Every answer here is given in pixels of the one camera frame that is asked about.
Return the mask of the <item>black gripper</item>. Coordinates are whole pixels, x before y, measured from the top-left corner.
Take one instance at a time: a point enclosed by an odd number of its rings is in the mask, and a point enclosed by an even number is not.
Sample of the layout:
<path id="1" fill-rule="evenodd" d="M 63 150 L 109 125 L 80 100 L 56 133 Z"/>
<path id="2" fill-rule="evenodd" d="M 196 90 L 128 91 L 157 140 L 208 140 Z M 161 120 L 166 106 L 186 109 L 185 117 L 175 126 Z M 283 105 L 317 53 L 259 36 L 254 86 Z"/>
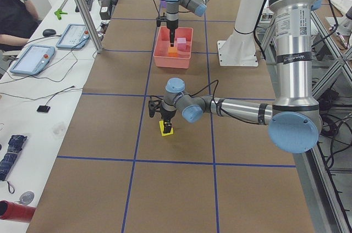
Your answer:
<path id="1" fill-rule="evenodd" d="M 171 119 L 175 116 L 177 110 L 174 106 L 162 103 L 160 107 L 161 118 L 163 119 L 163 133 L 170 134 L 172 132 Z"/>
<path id="2" fill-rule="evenodd" d="M 166 20 L 167 28 L 169 29 L 169 41 L 170 46 L 174 47 L 174 40 L 175 40 L 175 31 L 178 28 L 178 19 L 175 20 Z"/>

